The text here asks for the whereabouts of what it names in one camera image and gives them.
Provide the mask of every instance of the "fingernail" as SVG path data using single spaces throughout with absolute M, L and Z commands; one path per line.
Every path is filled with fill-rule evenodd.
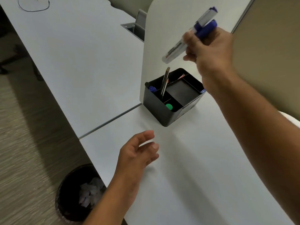
M 154 149 L 158 149 L 158 148 L 159 148 L 159 145 L 158 145 L 158 144 L 153 144 L 152 147 L 153 147 Z

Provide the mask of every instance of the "black desk organizer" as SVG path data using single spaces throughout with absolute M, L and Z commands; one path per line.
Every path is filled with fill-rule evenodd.
M 167 127 L 192 109 L 205 93 L 205 89 L 201 82 L 179 68 L 169 73 L 169 83 L 162 99 L 160 96 L 162 81 L 163 76 L 145 83 L 143 104 L 163 126 Z M 157 91 L 151 92 L 150 86 L 155 87 Z M 166 106 L 168 103 L 173 106 L 172 110 Z

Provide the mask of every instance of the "green marker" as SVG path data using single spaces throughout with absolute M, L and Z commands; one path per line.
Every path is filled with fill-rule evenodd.
M 173 106 L 172 106 L 171 104 L 169 104 L 169 103 L 168 103 L 168 104 L 166 104 L 166 107 L 167 107 L 167 108 L 169 108 L 170 110 L 172 110 L 172 109 L 173 109 Z

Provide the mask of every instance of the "white desk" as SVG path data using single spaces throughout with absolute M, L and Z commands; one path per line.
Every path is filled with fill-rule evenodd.
M 134 18 L 108 0 L 0 4 L 78 137 L 140 104 L 143 42 L 120 26 Z
M 129 225 L 292 225 L 243 153 L 213 98 L 163 127 L 142 105 L 81 139 L 106 185 L 133 134 L 153 129 L 160 158 L 145 171 Z

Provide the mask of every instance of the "wastebasket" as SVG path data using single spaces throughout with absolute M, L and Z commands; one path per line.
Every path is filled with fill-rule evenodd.
M 85 164 L 72 170 L 58 187 L 55 208 L 58 215 L 67 223 L 81 224 L 92 211 L 91 205 L 79 204 L 81 185 L 93 178 L 100 178 L 93 164 Z

